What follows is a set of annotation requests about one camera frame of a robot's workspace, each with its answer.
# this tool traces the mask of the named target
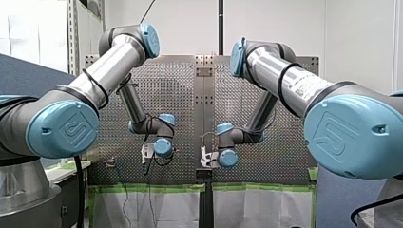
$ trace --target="electrical wire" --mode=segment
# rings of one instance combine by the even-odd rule
[[[83,174],[83,167],[81,166],[81,159],[80,156],[74,156],[74,161],[77,168],[77,178],[78,178],[78,220],[77,220],[77,228],[84,227],[84,208],[85,208],[85,191],[84,188],[84,174]]]
[[[363,212],[365,210],[375,208],[375,207],[378,207],[378,206],[382,206],[382,205],[385,205],[385,204],[389,204],[389,203],[392,203],[392,202],[395,202],[395,201],[398,201],[398,200],[403,200],[403,194],[400,194],[400,195],[397,195],[397,196],[394,196],[394,197],[391,197],[391,198],[387,198],[387,199],[384,199],[384,200],[374,202],[374,203],[362,206],[360,208],[357,208],[350,215],[350,220],[355,226],[358,226],[358,223],[355,221],[355,217],[359,213],[361,213],[361,212]]]
[[[152,129],[153,120],[159,120],[161,123],[164,123],[166,126],[168,126],[171,129],[172,135],[175,135],[175,130],[169,123],[167,123],[167,122],[165,122],[165,121],[163,121],[163,120],[161,120],[161,119],[159,119],[157,117],[151,116],[149,113],[146,113],[145,115],[148,116],[147,123],[145,124],[145,136],[144,136],[144,142],[145,143],[147,142],[147,140],[149,138],[150,130]],[[153,153],[153,155],[151,157],[151,160],[148,162],[148,165],[147,165],[146,168],[145,168],[146,164],[145,163],[143,164],[143,172],[144,172],[144,175],[147,176],[148,200],[149,200],[149,203],[150,203],[150,209],[151,209],[151,215],[152,215],[152,221],[153,221],[154,228],[157,228],[157,221],[155,220],[154,207],[152,205],[152,200],[151,200],[151,178],[150,178],[151,172],[152,172],[151,165],[153,164],[153,162],[155,162],[159,166],[167,166],[167,165],[169,165],[173,160],[174,153],[172,153],[171,157],[169,158],[169,160],[166,163],[159,163],[157,161],[155,153]]]
[[[136,83],[129,84],[128,81],[130,81],[130,79],[131,79],[131,73],[128,74],[128,77],[127,77],[127,80],[125,81],[125,83],[121,83],[120,86],[119,86],[119,88],[116,89],[116,95],[119,95],[119,92],[120,92],[121,89],[124,88],[125,86],[135,86],[135,87],[138,87],[138,86],[139,86],[139,85],[136,84]]]
[[[172,153],[172,155],[168,158],[168,161],[165,162],[165,163],[159,163],[158,160],[157,160],[157,158],[154,156],[154,162],[155,162],[158,166],[161,166],[161,167],[167,166],[167,165],[169,165],[169,164],[172,162],[172,160],[174,159],[174,154],[175,154],[175,149],[174,149],[174,152]]]
[[[152,206],[152,201],[151,201],[151,178],[149,176],[148,176],[148,201],[150,202],[152,223],[154,224],[154,228],[157,228],[157,221],[155,220],[154,207]]]
[[[126,195],[125,202],[124,202],[124,204],[122,205],[122,212],[124,213],[124,216],[125,216],[125,218],[126,218],[128,224],[129,224],[129,228],[132,228],[133,225],[132,225],[132,223],[131,223],[131,221],[130,221],[130,218],[128,217],[128,215],[127,215],[127,213],[126,213],[126,211],[125,211],[125,206],[126,206],[126,204],[128,203],[128,201],[129,201],[128,191],[127,191],[127,184],[126,184],[126,182],[123,181],[122,172],[121,172],[121,170],[120,170],[120,168],[119,168],[118,166],[116,166],[116,171],[117,171],[117,173],[118,173],[119,182],[124,186],[125,195]]]
[[[145,17],[147,16],[147,14],[149,13],[149,11],[151,10],[151,7],[152,7],[152,5],[154,5],[155,1],[156,1],[156,0],[153,0],[153,1],[150,3],[150,5],[148,6],[147,11],[145,12],[145,14],[144,14],[142,20],[140,21],[140,23],[142,23],[142,22],[144,21]]]
[[[82,69],[83,73],[87,76],[87,78],[95,84],[99,89],[101,89],[102,93],[104,94],[105,97],[105,102],[98,108],[99,110],[103,109],[104,107],[109,104],[109,95],[107,94],[106,90],[101,86],[100,83],[98,83],[87,71],[86,69]]]
[[[203,146],[204,146],[204,137],[206,137],[207,135],[215,135],[215,136],[217,136],[216,132],[213,132],[213,131],[209,131],[209,132],[204,133],[201,136],[201,145],[203,145]]]

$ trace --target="white wall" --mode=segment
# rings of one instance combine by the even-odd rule
[[[148,0],[105,0],[106,28],[138,24]],[[224,1],[224,54],[242,36],[282,42],[324,64],[325,1]],[[162,54],[218,53],[217,0],[157,0],[145,19],[158,30]]]
[[[230,0],[225,2],[225,54],[242,36],[279,42],[299,56],[318,56],[324,66],[325,1]]]
[[[325,78],[393,92],[394,0],[327,0]]]

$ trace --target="vertical metal pole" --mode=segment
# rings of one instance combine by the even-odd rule
[[[219,55],[224,54],[224,0],[219,0]]]

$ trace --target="gray joint housing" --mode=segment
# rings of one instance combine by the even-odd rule
[[[284,44],[262,41],[247,41],[245,46],[245,61],[248,61],[248,57],[250,54],[260,48],[264,48],[265,51],[273,54],[274,56],[278,56],[279,58],[284,59],[290,63],[294,63],[297,60],[296,54],[293,52],[293,50]],[[246,69],[246,67],[244,67],[243,78],[254,84],[256,80],[251,77],[253,77],[253,75],[249,75],[248,70]]]
[[[151,118],[147,116],[143,121],[131,124],[133,133],[139,135],[157,135],[157,139],[165,138],[170,142],[172,142],[174,137],[173,126],[158,118]]]
[[[257,50],[258,48],[263,47],[272,49],[272,51],[269,52],[272,52],[274,55],[277,55],[278,57],[290,63],[295,62],[297,59],[296,54],[293,52],[293,50],[284,44],[249,40],[246,42],[245,46],[246,56]]]
[[[141,31],[139,25],[116,27],[116,28],[107,30],[101,36],[101,39],[100,39],[100,42],[98,45],[98,50],[99,50],[100,56],[104,55],[108,50],[110,50],[110,48],[112,48],[113,40],[119,35],[127,35],[127,36],[132,37],[134,40],[136,40],[139,43],[139,45],[142,46],[143,50],[145,50],[144,41],[143,41],[141,34],[142,34],[142,31]],[[144,57],[144,59],[149,58],[146,51],[144,52],[143,57]]]
[[[0,142],[14,154],[36,156],[30,151],[26,142],[26,131],[30,121],[42,108],[66,100],[80,101],[66,92],[51,90],[36,102],[21,104],[14,108],[0,122]],[[6,151],[0,153],[0,160],[9,157],[10,153]]]
[[[233,128],[219,135],[219,152],[234,148],[236,144],[261,143],[263,132],[251,134],[243,129]]]

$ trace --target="robotic arm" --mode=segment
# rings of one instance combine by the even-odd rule
[[[264,95],[279,98],[300,117],[309,151],[331,172],[367,180],[401,174],[403,102],[398,95],[385,96],[352,82],[329,83],[290,56],[295,55],[285,45],[242,40],[233,47],[231,73],[265,89]],[[267,105],[266,113],[274,107],[261,99],[259,105]],[[219,146],[228,144],[221,128]],[[235,144],[241,142],[240,133],[231,135]]]
[[[84,153],[97,137],[98,110],[118,87],[130,129],[157,134],[153,146],[157,155],[168,158],[173,153],[174,116],[148,118],[134,86],[127,85],[133,67],[159,55],[156,30],[148,24],[114,28],[103,34],[99,52],[102,57],[72,83],[39,100],[0,96],[0,226],[61,227],[61,190],[49,186],[39,158]]]
[[[108,96],[131,80],[127,75],[133,67],[157,57],[160,51],[156,30],[148,24],[107,31],[99,47],[102,57],[71,84],[58,86],[36,102],[16,106],[4,116],[0,122],[0,159],[10,155],[58,159],[85,152],[95,141],[98,110],[107,105]],[[146,116],[135,88],[123,86],[121,98],[134,132],[145,134],[140,123]],[[162,114],[152,122],[148,133],[160,136],[156,152],[169,157],[175,118]]]
[[[267,44],[256,42],[249,46],[249,49],[256,49],[260,46],[266,46],[267,49],[276,49],[276,44]],[[287,46],[283,47],[284,58],[289,62],[296,60],[296,55]],[[245,74],[252,82],[254,78]],[[244,128],[235,128],[231,123],[222,123],[217,126],[217,135],[219,136],[219,164],[222,167],[232,167],[238,162],[238,155],[235,150],[236,144],[246,143],[261,143],[264,139],[263,132],[266,128],[267,122],[270,119],[271,113],[276,107],[278,98],[271,92],[264,91],[258,100],[248,123]]]

